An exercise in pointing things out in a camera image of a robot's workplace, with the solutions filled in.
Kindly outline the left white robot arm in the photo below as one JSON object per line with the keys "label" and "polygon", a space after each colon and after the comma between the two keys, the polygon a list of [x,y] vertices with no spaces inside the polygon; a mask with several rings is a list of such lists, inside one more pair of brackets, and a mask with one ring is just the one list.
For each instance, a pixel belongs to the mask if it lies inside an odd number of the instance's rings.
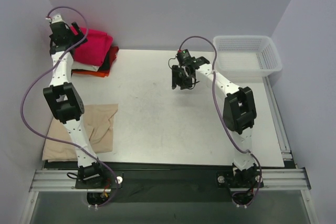
{"label": "left white robot arm", "polygon": [[49,87],[43,89],[43,95],[54,118],[63,124],[70,143],[75,147],[78,175],[87,177],[92,187],[100,188],[106,183],[106,175],[100,171],[97,155],[89,143],[83,121],[84,104],[71,83],[72,46],[78,47],[87,40],[78,25],[72,25],[75,33],[61,18],[50,22],[50,54],[54,68]]}

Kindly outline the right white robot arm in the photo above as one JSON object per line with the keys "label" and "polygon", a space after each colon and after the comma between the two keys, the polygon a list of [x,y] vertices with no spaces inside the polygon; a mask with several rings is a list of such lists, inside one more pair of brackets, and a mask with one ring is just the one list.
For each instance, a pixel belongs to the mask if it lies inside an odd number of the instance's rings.
{"label": "right white robot arm", "polygon": [[171,66],[172,89],[191,90],[197,83],[211,88],[215,109],[224,130],[235,148],[233,182],[245,186],[251,181],[248,169],[256,163],[252,157],[251,133],[257,117],[253,91],[234,84],[216,71],[205,57],[176,54],[177,65]]}

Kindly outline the magenta red t shirt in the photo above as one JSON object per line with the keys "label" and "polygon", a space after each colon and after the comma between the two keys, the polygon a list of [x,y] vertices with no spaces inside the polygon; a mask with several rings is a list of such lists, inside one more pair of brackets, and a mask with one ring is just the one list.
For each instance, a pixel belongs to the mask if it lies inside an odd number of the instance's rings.
{"label": "magenta red t shirt", "polygon": [[106,32],[88,29],[87,42],[75,49],[74,61],[101,67],[113,43],[113,37]]}

